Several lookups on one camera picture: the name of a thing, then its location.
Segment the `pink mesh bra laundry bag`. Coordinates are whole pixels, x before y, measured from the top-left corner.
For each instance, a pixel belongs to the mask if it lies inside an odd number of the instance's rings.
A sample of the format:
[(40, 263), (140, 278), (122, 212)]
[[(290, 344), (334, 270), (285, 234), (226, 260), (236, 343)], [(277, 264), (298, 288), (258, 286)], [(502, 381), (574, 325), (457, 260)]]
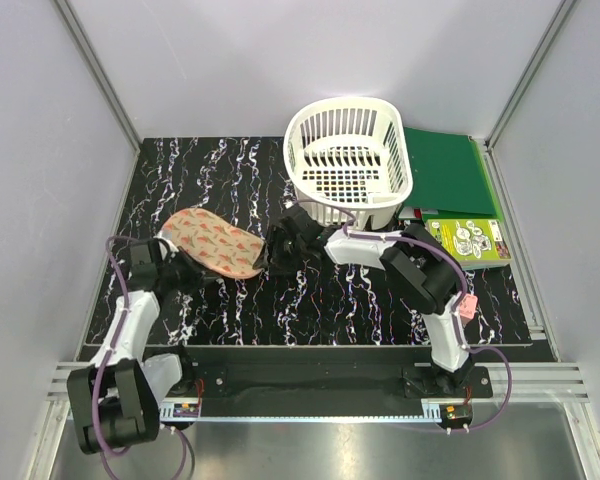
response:
[(205, 209), (186, 208), (176, 212), (158, 236), (227, 278), (245, 280), (262, 271), (254, 264), (264, 240)]

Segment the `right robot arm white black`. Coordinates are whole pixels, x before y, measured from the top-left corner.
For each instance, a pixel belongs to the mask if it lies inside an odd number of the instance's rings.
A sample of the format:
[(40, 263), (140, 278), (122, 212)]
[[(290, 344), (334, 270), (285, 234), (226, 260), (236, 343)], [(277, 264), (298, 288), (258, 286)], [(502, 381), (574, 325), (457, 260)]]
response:
[(361, 232), (351, 213), (341, 225), (323, 226), (294, 204), (269, 226), (254, 266), (286, 275), (303, 260), (356, 264), (385, 273), (394, 293), (425, 323), (431, 345), (428, 368), (410, 367), (403, 381), (421, 396), (462, 396), (474, 367), (460, 319), (467, 282), (459, 263), (420, 224), (402, 231)]

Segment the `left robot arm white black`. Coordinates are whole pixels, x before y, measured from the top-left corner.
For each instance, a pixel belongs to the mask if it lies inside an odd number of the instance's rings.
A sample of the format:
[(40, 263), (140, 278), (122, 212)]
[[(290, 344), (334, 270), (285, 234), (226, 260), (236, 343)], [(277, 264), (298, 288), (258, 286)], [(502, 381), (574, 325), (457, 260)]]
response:
[(185, 347), (146, 355), (149, 334), (168, 297), (195, 292), (217, 275), (168, 240), (129, 242), (130, 265), (109, 258), (121, 294), (103, 344), (88, 366), (72, 371), (67, 393), (79, 447), (87, 455), (121, 455), (155, 440), (160, 405), (199, 392), (201, 381)]

